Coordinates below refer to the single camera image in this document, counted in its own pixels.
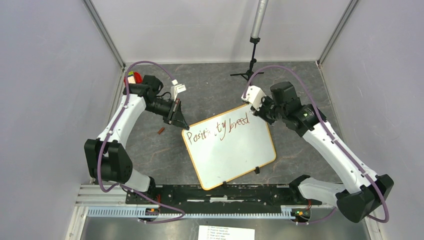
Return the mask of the yellow framed whiteboard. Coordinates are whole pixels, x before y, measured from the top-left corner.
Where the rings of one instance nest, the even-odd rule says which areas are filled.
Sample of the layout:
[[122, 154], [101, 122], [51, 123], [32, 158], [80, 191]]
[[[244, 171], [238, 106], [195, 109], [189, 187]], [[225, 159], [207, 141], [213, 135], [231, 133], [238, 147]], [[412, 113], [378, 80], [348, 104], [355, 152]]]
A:
[[200, 186], [209, 191], [277, 158], [268, 124], [242, 105], [181, 132]]

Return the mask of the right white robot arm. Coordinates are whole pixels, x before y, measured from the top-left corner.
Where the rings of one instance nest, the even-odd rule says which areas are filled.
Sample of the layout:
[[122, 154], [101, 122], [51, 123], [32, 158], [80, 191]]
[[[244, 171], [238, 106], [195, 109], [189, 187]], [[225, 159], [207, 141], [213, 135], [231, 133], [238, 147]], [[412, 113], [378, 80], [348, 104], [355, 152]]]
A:
[[260, 87], [250, 85], [241, 98], [252, 105], [254, 116], [270, 125], [282, 121], [296, 132], [320, 153], [341, 180], [331, 183], [301, 175], [289, 184], [289, 199], [295, 204], [306, 200], [329, 204], [353, 223], [366, 217], [386, 223], [389, 219], [386, 199], [394, 180], [388, 174], [377, 174], [361, 161], [316, 105], [301, 103], [290, 82], [274, 84], [270, 91], [268, 96]]

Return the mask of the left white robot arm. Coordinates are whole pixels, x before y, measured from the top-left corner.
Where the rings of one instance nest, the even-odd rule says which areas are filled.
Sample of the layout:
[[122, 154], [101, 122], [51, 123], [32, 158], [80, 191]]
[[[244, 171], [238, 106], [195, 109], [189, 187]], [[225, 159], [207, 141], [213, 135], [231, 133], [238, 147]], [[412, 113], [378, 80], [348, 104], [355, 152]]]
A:
[[161, 116], [165, 124], [188, 130], [190, 127], [177, 97], [186, 90], [186, 86], [174, 79], [168, 92], [170, 97], [165, 99], [160, 94], [164, 85], [154, 75], [140, 77], [132, 71], [124, 83], [128, 86], [123, 91], [118, 110], [102, 133], [84, 144], [87, 167], [89, 175], [98, 182], [123, 184], [138, 191], [137, 196], [145, 204], [151, 204], [157, 198], [156, 184], [151, 176], [134, 169], [126, 152], [128, 138], [137, 119], [145, 111]]

